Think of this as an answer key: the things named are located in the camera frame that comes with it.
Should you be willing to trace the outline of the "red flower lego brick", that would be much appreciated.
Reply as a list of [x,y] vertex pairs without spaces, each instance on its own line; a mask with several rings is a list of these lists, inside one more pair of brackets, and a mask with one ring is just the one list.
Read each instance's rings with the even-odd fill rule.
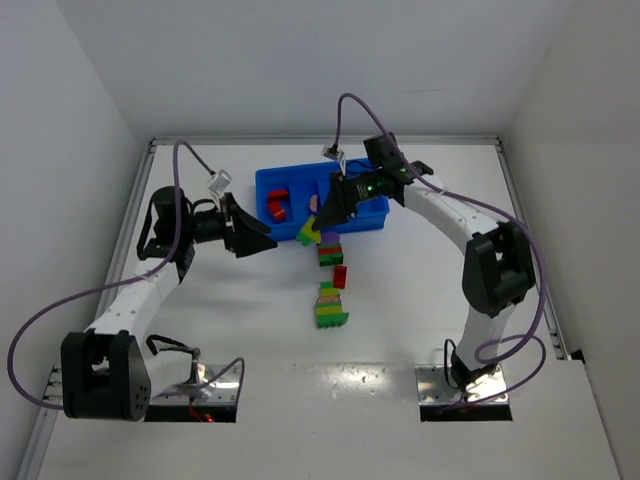
[[267,211],[274,223],[282,223],[288,220],[288,213],[280,201],[269,201]]

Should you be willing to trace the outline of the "lime green lego brick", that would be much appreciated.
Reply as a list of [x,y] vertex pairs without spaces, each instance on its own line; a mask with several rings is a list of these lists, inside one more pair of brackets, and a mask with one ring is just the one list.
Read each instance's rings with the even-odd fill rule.
[[311,215],[304,223],[301,229],[296,235],[296,241],[303,246],[308,246],[311,243],[319,245],[322,241],[322,233],[319,230],[314,230],[313,225],[316,221],[316,217]]

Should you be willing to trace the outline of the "red curved lego brick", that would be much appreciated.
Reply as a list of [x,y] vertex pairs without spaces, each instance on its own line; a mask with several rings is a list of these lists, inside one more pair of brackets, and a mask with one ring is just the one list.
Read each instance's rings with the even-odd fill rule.
[[268,202],[288,201],[290,198],[289,191],[287,189],[275,189],[268,193]]

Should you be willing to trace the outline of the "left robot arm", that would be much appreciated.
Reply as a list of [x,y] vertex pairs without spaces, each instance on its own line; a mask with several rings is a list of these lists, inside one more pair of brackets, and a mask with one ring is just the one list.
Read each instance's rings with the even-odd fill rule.
[[221,241],[245,258],[277,246],[270,228],[226,193],[196,211],[182,189],[156,190],[136,245],[136,275],[83,332],[61,344],[62,405],[72,419],[139,421],[157,397],[202,398],[211,380],[200,373],[200,351],[152,334],[149,327],[183,282],[198,244]]

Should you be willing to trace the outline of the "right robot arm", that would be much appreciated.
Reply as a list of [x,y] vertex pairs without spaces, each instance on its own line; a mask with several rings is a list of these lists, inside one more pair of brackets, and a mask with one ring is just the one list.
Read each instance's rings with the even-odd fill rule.
[[463,254],[462,290],[469,304],[461,340],[445,377],[461,392],[498,366],[497,347],[508,319],[536,283],[526,236],[443,193],[433,170],[401,159],[394,135],[364,142],[371,170],[347,177],[334,172],[329,193],[312,225],[325,230],[347,223],[360,204],[386,197],[426,219]]

